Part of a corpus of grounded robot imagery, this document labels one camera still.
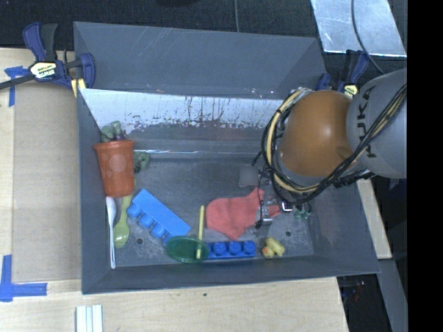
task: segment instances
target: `plastic toy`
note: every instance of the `plastic toy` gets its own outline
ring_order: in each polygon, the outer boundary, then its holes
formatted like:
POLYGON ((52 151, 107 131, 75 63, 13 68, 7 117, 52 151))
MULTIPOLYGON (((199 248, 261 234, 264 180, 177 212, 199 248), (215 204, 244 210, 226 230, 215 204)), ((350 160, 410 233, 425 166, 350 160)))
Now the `plastic toy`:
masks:
POLYGON ((264 242, 266 246, 262 248, 262 254, 266 258, 272 258, 275 254, 279 257, 283 256, 284 246, 278 240, 273 237, 268 237, 264 242))
POLYGON ((151 229, 151 234, 165 245, 172 237, 185 236, 190 226, 147 190, 141 190, 127 208, 130 218, 138 219, 142 228, 151 229))
POLYGON ((257 246, 254 241, 227 241, 209 243, 208 259, 232 259, 254 257, 257 246))

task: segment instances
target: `black cable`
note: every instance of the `black cable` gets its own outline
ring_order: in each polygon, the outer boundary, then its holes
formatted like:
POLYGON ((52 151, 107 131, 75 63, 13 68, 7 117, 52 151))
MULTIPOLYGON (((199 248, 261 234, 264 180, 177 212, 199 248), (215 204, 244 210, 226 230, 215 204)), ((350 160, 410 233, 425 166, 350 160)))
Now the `black cable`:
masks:
POLYGON ((237 32, 240 32, 240 26, 238 23, 237 0, 234 0, 234 13, 235 13, 235 27, 237 28, 237 32))
POLYGON ((351 0, 351 16, 352 16, 352 26, 354 27, 354 32, 355 35, 357 37, 357 40, 359 41, 360 47, 361 49, 363 49, 363 52, 366 53, 366 56, 368 57, 369 61, 371 62, 371 64, 377 69, 377 71, 380 74, 384 74, 384 71, 381 70, 380 66, 373 60, 373 58, 369 55, 368 50, 366 49, 366 47, 364 46, 361 38, 360 38, 360 34, 359 31, 357 30, 357 24, 355 22, 355 11, 354 11, 354 0, 351 0))
POLYGON ((351 164, 357 159, 358 156, 360 156, 360 153, 365 150, 365 148, 373 141, 375 140, 380 134, 383 133, 385 129, 388 128, 389 124, 395 119, 396 115, 399 113, 400 109, 403 107, 405 99, 406 99, 406 91, 407 91, 407 84, 404 84, 400 89, 395 93, 395 96, 392 98, 391 101, 389 101, 388 105, 383 109, 383 111, 378 115, 376 120, 372 123, 371 127, 368 129, 368 132, 363 137, 363 139, 360 141, 359 145, 353 152, 353 154, 345 159, 328 177, 324 178, 321 182, 319 182, 317 188, 308 193, 308 194, 295 194, 297 197, 294 198, 294 194, 290 191, 288 192, 293 198, 294 201, 289 201, 286 199, 282 194, 279 188, 281 187, 275 182, 274 174, 276 174, 283 182, 285 182, 286 185, 290 187, 296 187, 297 184, 291 181, 286 175, 284 175, 279 169, 277 169, 275 166, 273 166, 268 160, 266 156, 266 138, 268 136, 269 127, 271 124, 271 121, 266 125, 263 136, 262 136, 262 155, 265 160, 266 166, 268 167, 269 171, 271 172, 271 181, 273 184, 273 188, 275 193, 283 200, 290 204, 298 205, 306 203, 316 196, 318 196, 321 192, 323 192, 327 187, 329 187, 331 184, 333 184, 335 181, 338 180, 338 178, 343 174, 350 166, 351 164), (395 112, 391 115, 388 114, 388 112, 391 112, 391 108, 395 106, 397 102, 400 102, 401 104, 395 109, 395 112), (383 128, 379 130, 380 124, 386 121, 383 128))

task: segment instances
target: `blue tape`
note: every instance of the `blue tape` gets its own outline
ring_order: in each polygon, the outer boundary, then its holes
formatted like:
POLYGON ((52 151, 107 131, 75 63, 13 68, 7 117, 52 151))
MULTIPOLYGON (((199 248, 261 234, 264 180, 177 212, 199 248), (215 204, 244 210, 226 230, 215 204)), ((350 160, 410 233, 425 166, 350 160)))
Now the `blue tape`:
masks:
MULTIPOLYGON (((20 76, 27 76, 30 74, 27 68, 23 66, 13 66, 12 68, 6 68, 5 73, 10 79, 15 79, 20 76)), ((9 107, 14 106, 15 104, 15 86, 11 86, 9 89, 9 107)))
POLYGON ((0 302, 11 302, 19 296, 45 296, 48 283, 14 284, 11 282, 12 255, 3 256, 0 302))

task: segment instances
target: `small toy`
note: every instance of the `small toy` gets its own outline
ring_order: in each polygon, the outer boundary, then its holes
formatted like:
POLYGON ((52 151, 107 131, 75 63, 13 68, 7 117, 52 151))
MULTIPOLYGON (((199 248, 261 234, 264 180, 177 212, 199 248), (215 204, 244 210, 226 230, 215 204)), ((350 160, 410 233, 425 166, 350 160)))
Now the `small toy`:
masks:
POLYGON ((284 253, 284 246, 274 239, 273 237, 268 237, 264 240, 266 246, 262 248, 262 254, 265 258, 272 258, 275 254, 281 257, 284 253))
POLYGON ((254 257, 257 246, 254 241, 227 241, 209 243, 208 259, 232 259, 254 257))
POLYGON ((199 236, 197 239, 191 236, 172 237, 166 243, 166 253, 169 257, 181 263, 199 263, 208 258, 209 247, 203 239, 205 207, 200 207, 199 236))
POLYGON ((126 212, 130 218, 138 219, 139 226, 150 229, 163 245, 172 237, 185 236, 190 230, 187 223, 145 189, 132 199, 126 212))

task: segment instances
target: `white spoon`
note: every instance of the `white spoon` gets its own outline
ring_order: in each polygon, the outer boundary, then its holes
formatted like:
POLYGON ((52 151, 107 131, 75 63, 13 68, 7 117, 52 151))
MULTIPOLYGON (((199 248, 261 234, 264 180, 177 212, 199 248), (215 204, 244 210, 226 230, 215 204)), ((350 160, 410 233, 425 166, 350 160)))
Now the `white spoon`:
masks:
POLYGON ((111 268, 116 269, 116 256, 114 252, 114 219, 116 218, 117 205, 114 198, 106 197, 106 208, 109 220, 109 254, 111 255, 111 268))

